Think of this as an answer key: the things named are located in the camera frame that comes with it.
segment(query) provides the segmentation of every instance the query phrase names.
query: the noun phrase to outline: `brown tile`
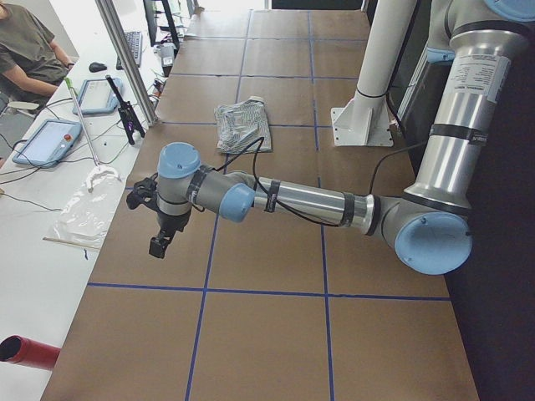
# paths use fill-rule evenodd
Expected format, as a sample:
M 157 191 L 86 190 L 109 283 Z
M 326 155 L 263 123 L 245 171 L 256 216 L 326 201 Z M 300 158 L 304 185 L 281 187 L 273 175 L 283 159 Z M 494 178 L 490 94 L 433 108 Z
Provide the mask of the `brown tile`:
M 171 75 L 156 109 L 165 122 L 216 123 L 214 109 L 236 101 L 238 78 Z
M 354 97 L 356 89 L 356 79 L 315 79 L 314 98 L 318 113 L 318 125 L 331 126 L 333 124 L 331 109 L 345 107 Z
M 329 399 L 323 298 L 208 294 L 191 399 Z
M 139 206 L 131 211 L 120 200 L 89 280 L 141 286 L 203 287 L 215 215 L 193 211 L 183 233 L 177 232 L 165 259 L 149 255 L 150 239 L 160 227 L 156 213 Z
M 243 78 L 240 101 L 261 96 L 266 102 L 269 124 L 313 125 L 311 79 Z
M 478 400 L 449 302 L 331 299 L 339 401 Z
M 254 11 L 249 38 L 308 38 L 308 11 Z
M 313 38 L 321 39 L 368 39 L 369 22 L 360 10 L 312 11 L 311 24 Z
M 200 304 L 200 293 L 88 287 L 41 399 L 183 399 Z
M 323 292 L 319 226 L 262 209 L 240 224 L 220 219 L 210 287 Z
M 326 228 L 329 292 L 333 294 L 448 297 L 442 276 L 403 264 L 380 238 L 354 228 Z
M 127 186 L 153 175 L 158 167 L 161 149 L 172 142 L 186 142 L 196 147 L 202 163 L 219 166 L 225 156 L 216 151 L 217 127 L 215 125 L 188 125 L 157 123 L 145 135 L 140 153 L 128 177 Z
M 248 11 L 203 11 L 193 16 L 188 34 L 208 38 L 246 38 Z
M 187 38 L 181 45 L 173 74 L 239 75 L 245 39 Z
M 310 76 L 310 42 L 308 40 L 250 39 L 243 75 L 275 77 Z
M 314 41 L 314 77 L 358 78 L 365 50 L 365 42 Z
M 403 146 L 395 138 L 393 148 L 334 146 L 333 131 L 318 129 L 318 167 L 322 186 L 367 195 L 376 163 L 385 155 Z M 401 195 L 414 183 L 415 176 L 406 153 L 392 156 L 381 165 L 375 178 L 375 195 Z
M 313 128 L 271 127 L 273 152 L 257 157 L 257 174 L 302 185 L 318 186 L 318 162 Z M 252 155 L 242 155 L 228 171 L 252 174 Z

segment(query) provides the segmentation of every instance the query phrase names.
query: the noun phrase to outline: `blue joint cap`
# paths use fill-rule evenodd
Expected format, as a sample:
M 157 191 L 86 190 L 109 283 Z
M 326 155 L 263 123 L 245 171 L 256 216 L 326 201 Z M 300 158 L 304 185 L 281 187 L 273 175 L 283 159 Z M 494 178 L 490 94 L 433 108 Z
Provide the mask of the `blue joint cap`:
M 443 63 L 451 64 L 455 58 L 453 50 L 442 50 L 439 48 L 427 48 L 427 61 L 431 64 Z
M 255 192 L 247 185 L 235 184 L 223 196 L 219 205 L 219 215 L 225 219 L 240 223 L 251 209 Z
M 444 274 L 465 262 L 470 256 L 471 244 L 466 221 L 437 211 L 405 224 L 395 238 L 395 253 L 420 273 Z
M 164 178 L 184 178 L 201 165 L 199 152 L 190 144 L 173 142 L 163 147 L 158 160 L 158 175 Z
M 485 0 L 487 6 L 496 14 L 518 23 L 535 21 L 535 2 L 533 0 Z

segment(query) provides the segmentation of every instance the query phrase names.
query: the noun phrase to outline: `white desk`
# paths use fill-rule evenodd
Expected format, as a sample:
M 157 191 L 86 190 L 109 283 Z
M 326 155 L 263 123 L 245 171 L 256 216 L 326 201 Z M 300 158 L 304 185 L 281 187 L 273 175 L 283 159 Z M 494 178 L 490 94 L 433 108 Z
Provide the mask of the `white desk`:
M 161 74 L 161 67 L 159 59 L 152 53 L 147 37 L 144 38 L 144 49 L 140 71 L 146 87 L 149 88 L 154 78 L 160 78 L 157 74 Z M 110 74 L 123 79 L 124 99 L 136 104 L 125 72 L 115 69 L 116 57 L 107 35 L 95 38 L 93 48 L 80 58 L 69 74 L 74 87 L 79 88 L 84 79 L 103 78 Z M 88 66 L 93 61 L 105 63 L 108 69 L 90 73 Z M 66 98 L 69 98 L 69 91 L 63 83 L 49 103 Z M 77 120 L 77 116 L 72 114 L 72 108 L 70 101 L 51 106 L 60 119 Z M 135 107 L 135 112 L 143 123 L 145 116 L 140 108 Z M 25 138 L 29 137 L 44 119 L 53 117 L 45 109 L 36 118 Z M 95 151 L 104 162 L 112 160 L 127 143 L 125 132 L 114 126 L 119 120 L 117 112 L 86 119 L 93 138 L 113 127 L 94 141 Z M 111 164 L 119 171 L 123 182 L 130 173 L 142 143 L 138 132 L 135 132 L 134 138 L 135 145 L 127 145 Z M 85 143 L 85 138 L 81 136 L 74 149 Z M 87 145 L 71 154 L 67 160 L 83 157 L 90 157 Z M 0 174 L 20 171 L 25 167 L 27 166 L 15 165 L 10 158 L 0 169 Z M 20 181 L 0 184 L 0 187 L 17 198 L 35 201 L 51 208 L 63 208 L 93 168 L 92 160 L 60 163 L 52 169 L 42 169 Z M 30 171 L 0 175 L 0 183 L 24 176 Z M 37 206 L 5 196 L 0 197 L 0 341 L 17 334 L 57 347 L 61 347 L 64 342 L 98 252 L 89 249 L 85 252 L 82 247 L 44 241 L 43 237 L 47 235 L 49 227 L 58 215 L 58 211 L 44 211 Z M 0 399 L 40 399 L 49 377 L 50 372 L 47 371 L 0 363 Z

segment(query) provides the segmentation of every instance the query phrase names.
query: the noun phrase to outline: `white robotic arm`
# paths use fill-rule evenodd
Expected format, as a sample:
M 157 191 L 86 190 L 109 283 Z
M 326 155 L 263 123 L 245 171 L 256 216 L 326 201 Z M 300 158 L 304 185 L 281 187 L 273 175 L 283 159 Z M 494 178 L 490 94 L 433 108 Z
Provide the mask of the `white robotic arm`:
M 158 213 L 160 233 L 151 240 L 150 254 L 164 257 L 193 205 L 236 222 L 255 206 L 329 226 L 356 227 L 384 239 L 418 272 L 443 274 L 458 268 L 472 244 L 466 190 L 511 59 L 528 46 L 535 3 L 435 0 L 432 12 L 430 54 L 443 62 L 453 51 L 455 60 L 419 174 L 401 198 L 359 196 L 242 172 L 224 175 L 202 165 L 191 145 L 173 143 L 161 151 L 157 175 L 137 183 L 127 200 L 131 209 L 144 204 Z

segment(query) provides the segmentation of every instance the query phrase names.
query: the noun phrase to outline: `tablet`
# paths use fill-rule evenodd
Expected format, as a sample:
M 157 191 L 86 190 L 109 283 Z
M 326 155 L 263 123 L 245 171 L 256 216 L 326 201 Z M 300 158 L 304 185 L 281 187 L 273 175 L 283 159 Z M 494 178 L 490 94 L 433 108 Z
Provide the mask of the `tablet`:
M 119 78 L 113 78 L 113 80 L 119 93 L 122 93 L 123 82 Z M 82 115 L 99 115 L 113 113 L 119 100 L 106 79 L 86 79 L 80 89 L 78 103 L 82 109 Z M 73 107 L 73 114 L 78 114 L 76 106 Z
M 46 119 L 12 160 L 21 165 L 53 167 L 63 159 L 82 132 L 82 124 L 63 119 Z

